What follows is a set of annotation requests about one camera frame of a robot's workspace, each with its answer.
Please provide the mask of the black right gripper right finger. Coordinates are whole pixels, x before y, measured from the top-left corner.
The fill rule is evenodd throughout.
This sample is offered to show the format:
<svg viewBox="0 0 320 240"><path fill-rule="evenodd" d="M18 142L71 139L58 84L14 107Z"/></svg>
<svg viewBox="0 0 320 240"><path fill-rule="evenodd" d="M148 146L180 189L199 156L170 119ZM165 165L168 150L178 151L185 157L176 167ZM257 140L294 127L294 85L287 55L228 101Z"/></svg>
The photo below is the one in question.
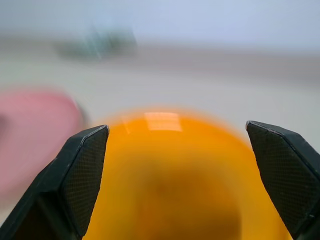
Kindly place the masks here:
<svg viewBox="0 0 320 240"><path fill-rule="evenodd" d="M320 240L320 154L298 133L249 120L260 178L293 240Z"/></svg>

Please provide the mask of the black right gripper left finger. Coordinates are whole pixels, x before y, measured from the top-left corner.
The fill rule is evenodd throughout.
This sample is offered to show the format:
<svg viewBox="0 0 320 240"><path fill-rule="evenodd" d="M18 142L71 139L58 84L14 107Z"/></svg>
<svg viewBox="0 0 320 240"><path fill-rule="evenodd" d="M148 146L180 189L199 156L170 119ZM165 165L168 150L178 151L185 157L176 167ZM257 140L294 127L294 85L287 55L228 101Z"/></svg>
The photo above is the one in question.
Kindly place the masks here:
<svg viewBox="0 0 320 240"><path fill-rule="evenodd" d="M0 226L0 240L82 240L99 194L109 133L99 125L71 136Z"/></svg>

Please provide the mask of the pink plate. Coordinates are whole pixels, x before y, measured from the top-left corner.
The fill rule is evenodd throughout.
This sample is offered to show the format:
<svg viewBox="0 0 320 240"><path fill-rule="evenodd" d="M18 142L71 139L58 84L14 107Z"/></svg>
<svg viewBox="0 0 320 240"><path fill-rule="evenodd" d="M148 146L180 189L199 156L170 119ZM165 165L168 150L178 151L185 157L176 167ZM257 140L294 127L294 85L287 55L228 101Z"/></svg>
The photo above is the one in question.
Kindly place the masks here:
<svg viewBox="0 0 320 240"><path fill-rule="evenodd" d="M0 200L23 194L83 123L76 102L64 93L0 94Z"/></svg>

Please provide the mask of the orange bowl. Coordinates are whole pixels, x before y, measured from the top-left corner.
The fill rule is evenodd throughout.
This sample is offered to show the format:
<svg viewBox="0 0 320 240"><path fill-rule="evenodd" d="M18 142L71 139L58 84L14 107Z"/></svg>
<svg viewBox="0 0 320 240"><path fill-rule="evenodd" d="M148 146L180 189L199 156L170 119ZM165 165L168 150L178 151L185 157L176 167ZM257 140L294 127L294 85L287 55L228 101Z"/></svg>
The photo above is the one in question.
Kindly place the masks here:
<svg viewBox="0 0 320 240"><path fill-rule="evenodd" d="M246 139L189 112L101 119L110 134L83 240L291 240Z"/></svg>

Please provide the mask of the dark green object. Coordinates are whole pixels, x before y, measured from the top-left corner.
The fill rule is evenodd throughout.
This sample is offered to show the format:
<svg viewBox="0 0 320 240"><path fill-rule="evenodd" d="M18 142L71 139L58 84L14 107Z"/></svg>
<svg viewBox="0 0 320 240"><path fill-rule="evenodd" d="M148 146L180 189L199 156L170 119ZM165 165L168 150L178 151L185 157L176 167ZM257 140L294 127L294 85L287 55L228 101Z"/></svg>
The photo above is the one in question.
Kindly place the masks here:
<svg viewBox="0 0 320 240"><path fill-rule="evenodd" d="M133 32L123 28L92 28L82 37L60 40L53 47L62 58L73 60L100 60L127 54L136 48Z"/></svg>

